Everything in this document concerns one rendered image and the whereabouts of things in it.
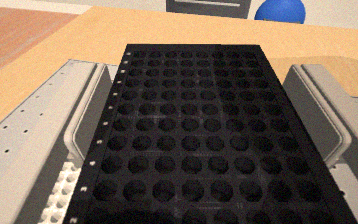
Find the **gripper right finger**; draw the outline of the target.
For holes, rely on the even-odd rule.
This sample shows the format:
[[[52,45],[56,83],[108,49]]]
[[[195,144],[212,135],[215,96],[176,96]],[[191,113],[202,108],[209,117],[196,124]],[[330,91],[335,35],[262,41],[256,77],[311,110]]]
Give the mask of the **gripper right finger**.
[[[358,180],[358,104],[322,64],[293,64],[282,84],[328,169]]]

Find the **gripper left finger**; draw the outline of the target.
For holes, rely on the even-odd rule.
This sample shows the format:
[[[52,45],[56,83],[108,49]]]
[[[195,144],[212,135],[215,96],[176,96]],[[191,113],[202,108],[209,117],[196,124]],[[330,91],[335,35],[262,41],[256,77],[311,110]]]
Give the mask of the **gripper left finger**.
[[[112,81],[105,63],[74,64],[0,180],[0,224],[38,224],[65,162],[81,169]]]

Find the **white well plate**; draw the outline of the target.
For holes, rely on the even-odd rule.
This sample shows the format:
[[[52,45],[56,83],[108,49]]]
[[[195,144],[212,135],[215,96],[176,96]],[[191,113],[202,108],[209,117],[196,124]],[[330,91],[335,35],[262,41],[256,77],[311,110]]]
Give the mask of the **white well plate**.
[[[64,163],[38,224],[61,224],[81,169]]]

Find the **black well plate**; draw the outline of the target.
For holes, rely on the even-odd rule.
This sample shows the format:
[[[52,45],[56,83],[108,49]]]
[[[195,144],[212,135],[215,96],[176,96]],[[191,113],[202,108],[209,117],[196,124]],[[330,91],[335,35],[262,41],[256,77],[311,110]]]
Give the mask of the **black well plate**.
[[[358,224],[259,44],[128,44],[61,224]]]

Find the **grey flat base plate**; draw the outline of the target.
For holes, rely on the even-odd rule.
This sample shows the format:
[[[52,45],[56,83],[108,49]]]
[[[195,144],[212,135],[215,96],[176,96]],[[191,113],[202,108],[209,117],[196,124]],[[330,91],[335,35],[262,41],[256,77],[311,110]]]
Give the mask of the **grey flat base plate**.
[[[0,121],[0,179],[76,62],[68,59]],[[358,221],[358,180],[347,164],[336,164],[330,172]]]

